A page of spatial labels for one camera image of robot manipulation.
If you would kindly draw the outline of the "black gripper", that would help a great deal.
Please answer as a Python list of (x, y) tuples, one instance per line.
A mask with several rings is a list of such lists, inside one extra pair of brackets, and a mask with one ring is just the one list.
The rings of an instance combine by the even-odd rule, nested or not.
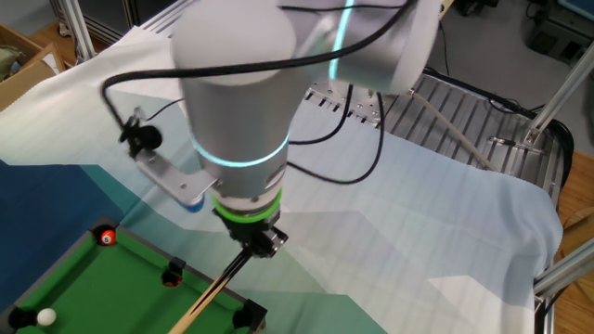
[(220, 212), (215, 212), (215, 215), (222, 220), (229, 235), (239, 241), (245, 256), (272, 258), (289, 238), (287, 234), (273, 227), (278, 221), (277, 213), (254, 223), (239, 223), (226, 218)]

